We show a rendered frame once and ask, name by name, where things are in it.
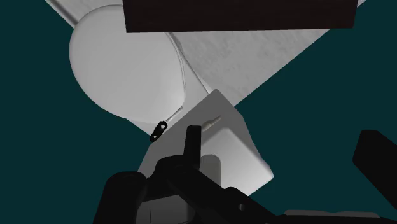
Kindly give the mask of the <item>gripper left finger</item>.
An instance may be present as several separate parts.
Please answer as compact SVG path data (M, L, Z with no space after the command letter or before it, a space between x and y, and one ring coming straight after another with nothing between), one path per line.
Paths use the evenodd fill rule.
M201 173L201 133L201 126L188 126L183 154L160 159L149 178L137 171L112 175L93 224L136 224L142 202L173 195L195 211L190 224L278 224L276 215L238 189L223 189Z

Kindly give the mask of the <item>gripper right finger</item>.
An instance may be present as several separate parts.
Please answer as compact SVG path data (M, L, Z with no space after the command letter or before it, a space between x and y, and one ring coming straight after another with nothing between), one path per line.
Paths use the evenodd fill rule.
M397 210L397 144L377 130L362 130L352 162Z

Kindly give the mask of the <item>grey cylinder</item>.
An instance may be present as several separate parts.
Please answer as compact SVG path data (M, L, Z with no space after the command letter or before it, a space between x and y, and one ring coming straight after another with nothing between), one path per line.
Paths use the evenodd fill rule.
M221 186L221 161L216 155L201 156L200 171L210 180Z

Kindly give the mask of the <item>small black tag with holes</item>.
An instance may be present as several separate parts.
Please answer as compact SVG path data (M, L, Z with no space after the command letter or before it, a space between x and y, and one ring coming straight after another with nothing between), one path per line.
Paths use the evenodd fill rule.
M166 121L160 121L150 135L150 141L155 142L165 132L167 126Z

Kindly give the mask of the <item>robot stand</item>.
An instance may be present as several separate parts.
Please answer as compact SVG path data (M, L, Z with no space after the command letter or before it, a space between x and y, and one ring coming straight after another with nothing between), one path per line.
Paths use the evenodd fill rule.
M127 32L349 29L358 0L122 0Z

